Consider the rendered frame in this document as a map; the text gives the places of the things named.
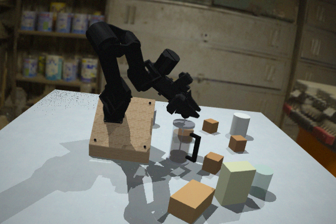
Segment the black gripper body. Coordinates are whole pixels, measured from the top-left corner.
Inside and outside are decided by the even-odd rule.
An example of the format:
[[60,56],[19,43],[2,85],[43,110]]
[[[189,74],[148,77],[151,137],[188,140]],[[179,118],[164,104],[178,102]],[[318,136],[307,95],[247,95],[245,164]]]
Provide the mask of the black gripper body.
[[157,92],[158,95],[163,95],[165,98],[167,98],[168,105],[166,107],[168,113],[171,115],[178,109],[182,103],[185,101],[185,96],[188,94],[188,90],[190,89],[190,86],[187,85],[183,89],[181,89],[181,93],[176,93],[174,90],[169,86],[168,83],[174,83],[172,78],[167,77],[162,84],[158,87]]

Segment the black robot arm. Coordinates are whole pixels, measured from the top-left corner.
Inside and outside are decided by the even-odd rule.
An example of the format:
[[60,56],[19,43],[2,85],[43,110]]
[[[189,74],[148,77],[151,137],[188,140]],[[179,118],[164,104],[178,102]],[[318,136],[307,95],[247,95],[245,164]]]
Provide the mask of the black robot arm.
[[[125,54],[129,66],[128,78],[138,92],[151,87],[157,90],[180,61],[177,53],[166,48],[155,63],[149,59],[144,62],[140,41],[134,33],[106,22],[92,24],[86,31],[86,37],[98,55],[107,83],[99,95],[104,122],[107,123],[122,123],[133,98],[131,89],[120,75],[117,58]],[[181,72],[174,83],[168,84],[174,92],[181,93],[181,89],[192,82],[188,72]]]

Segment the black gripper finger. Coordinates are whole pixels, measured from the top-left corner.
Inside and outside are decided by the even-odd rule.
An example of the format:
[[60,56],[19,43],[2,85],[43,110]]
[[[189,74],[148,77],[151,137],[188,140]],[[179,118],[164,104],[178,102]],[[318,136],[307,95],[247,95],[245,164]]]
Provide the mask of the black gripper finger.
[[198,104],[195,102],[195,100],[192,98],[192,94],[191,94],[191,89],[188,92],[188,94],[185,96],[186,98],[188,97],[188,102],[189,104],[192,106],[192,108],[197,111],[200,112],[201,108],[198,106]]
[[182,114],[197,119],[199,118],[199,114],[189,104],[188,97],[185,99],[182,105],[175,111],[175,114]]

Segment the glass french press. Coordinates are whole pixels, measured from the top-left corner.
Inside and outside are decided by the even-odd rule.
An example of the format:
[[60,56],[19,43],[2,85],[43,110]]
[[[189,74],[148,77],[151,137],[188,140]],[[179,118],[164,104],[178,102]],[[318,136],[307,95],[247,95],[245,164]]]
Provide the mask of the glass french press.
[[[181,116],[184,119],[176,119],[173,121],[170,149],[169,154],[166,157],[168,163],[176,166],[188,165],[190,161],[196,162],[201,141],[201,137],[193,133],[195,123],[186,120],[189,116],[182,114]],[[195,143],[191,157],[189,156],[189,152],[192,137],[195,138]]]

